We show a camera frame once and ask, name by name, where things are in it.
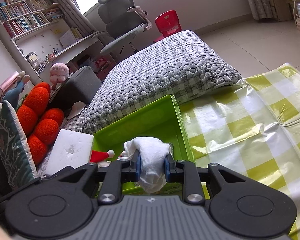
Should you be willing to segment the pink octopus plush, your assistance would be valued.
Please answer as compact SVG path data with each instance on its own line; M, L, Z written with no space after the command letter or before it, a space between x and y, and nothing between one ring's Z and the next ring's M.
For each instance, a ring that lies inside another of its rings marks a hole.
M50 68L50 82L52 84L51 89L56 90L59 83L63 83L69 77L69 68L66 64L55 63Z

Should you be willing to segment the red knitted plush pillow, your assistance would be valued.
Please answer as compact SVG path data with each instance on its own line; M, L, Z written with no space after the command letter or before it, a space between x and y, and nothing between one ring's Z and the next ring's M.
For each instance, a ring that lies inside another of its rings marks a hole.
M48 108L50 93L48 83L37 84L17 110L35 165L39 165L46 157L64 120L61 109Z

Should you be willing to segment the white cloth glove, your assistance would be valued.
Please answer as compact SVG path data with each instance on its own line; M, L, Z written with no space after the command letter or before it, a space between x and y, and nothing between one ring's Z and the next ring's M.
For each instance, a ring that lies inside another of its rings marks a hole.
M139 151L141 157L141 174L138 184L147 193L156 193L166 184L164 161L172 154L170 144L154 137L136 137L124 143L124 151L120 157L124 160L132 159Z

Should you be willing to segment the red plastic child chair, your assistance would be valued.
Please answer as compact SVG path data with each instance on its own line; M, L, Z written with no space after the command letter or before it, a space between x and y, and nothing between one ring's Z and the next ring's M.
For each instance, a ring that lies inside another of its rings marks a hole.
M158 31L161 33L161 36L154 40L153 43L159 42L166 37L182 31L179 17L175 10L169 10L162 13L155 19L155 24Z

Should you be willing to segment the pink box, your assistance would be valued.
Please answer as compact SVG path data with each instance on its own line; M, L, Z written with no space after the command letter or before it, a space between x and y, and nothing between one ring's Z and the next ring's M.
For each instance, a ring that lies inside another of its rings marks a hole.
M0 85L0 100L4 95L10 90L13 89L17 84L19 73L15 71L11 76L9 76L1 85Z

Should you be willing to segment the dark green patterned cushion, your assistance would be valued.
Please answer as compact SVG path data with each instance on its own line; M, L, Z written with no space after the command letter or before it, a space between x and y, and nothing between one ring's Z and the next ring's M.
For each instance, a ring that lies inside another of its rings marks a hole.
M0 103L0 157L13 190L38 177L25 132L15 109L6 100Z

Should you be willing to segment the green checked tablecloth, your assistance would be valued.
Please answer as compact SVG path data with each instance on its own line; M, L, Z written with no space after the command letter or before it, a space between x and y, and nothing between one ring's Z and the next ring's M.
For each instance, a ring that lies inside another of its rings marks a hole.
M219 163L290 196L300 239L300 72L290 64L180 106L196 165Z

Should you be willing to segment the blue plush toy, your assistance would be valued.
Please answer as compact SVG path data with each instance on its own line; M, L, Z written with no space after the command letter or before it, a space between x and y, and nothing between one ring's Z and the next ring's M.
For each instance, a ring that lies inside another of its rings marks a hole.
M11 106L16 110L19 102L19 95L24 90L24 85L30 81L30 76L27 75L24 71L20 72L17 77L17 85L6 92L3 97L3 100L8 101Z

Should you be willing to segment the red santa hat toy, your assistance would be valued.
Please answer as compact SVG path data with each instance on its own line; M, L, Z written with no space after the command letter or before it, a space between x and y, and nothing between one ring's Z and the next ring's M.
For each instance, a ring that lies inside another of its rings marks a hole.
M115 155L115 153L113 150L108 150L107 152L92 150L91 156L90 156L90 162L91 163L100 163L107 159L113 158L114 155Z

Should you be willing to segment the white paper scrap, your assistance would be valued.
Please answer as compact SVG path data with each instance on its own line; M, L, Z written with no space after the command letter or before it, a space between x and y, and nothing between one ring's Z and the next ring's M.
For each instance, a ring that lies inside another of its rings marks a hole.
M66 119L70 120L70 119L80 115L81 112L83 111L83 109L85 109L85 107L86 107L86 104L82 101L74 103L73 106L71 107L71 111Z

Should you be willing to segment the grey quilted cushion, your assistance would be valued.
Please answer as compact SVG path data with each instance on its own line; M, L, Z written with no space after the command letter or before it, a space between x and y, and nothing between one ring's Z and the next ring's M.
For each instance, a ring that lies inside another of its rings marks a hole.
M81 130L93 134L163 96L185 103L241 78L196 33L181 31L116 65L86 108Z

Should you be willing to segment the white foam block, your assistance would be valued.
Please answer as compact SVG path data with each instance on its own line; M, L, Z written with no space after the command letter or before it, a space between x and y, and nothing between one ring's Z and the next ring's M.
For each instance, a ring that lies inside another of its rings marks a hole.
M78 168L89 163L93 148L93 136L61 129L53 145L44 174L51 176L63 168Z

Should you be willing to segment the green plastic bin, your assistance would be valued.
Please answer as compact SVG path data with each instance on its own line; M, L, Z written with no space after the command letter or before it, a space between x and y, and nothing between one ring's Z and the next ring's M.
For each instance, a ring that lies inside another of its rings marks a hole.
M101 152L113 150L115 157L111 163L124 160L120 157L124 151L124 143L136 137L158 138L170 144L171 156L175 161L193 162L181 113L175 98L171 95L164 96L96 132L93 149ZM199 175L207 174L204 168L197 170Z

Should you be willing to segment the white bookshelf desk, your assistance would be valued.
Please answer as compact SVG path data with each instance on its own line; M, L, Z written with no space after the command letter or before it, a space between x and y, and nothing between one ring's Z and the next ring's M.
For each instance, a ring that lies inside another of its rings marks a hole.
M0 0L0 39L34 84L57 62L76 67L100 35L72 0Z

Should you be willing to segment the grey office chair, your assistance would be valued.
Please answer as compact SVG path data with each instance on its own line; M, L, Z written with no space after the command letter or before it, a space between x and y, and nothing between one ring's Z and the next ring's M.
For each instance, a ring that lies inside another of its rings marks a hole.
M147 11L136 6L133 0L98 0L98 3L98 14L106 24L108 36L114 39L100 51L101 55L122 49L127 44L137 53L132 41L152 28Z

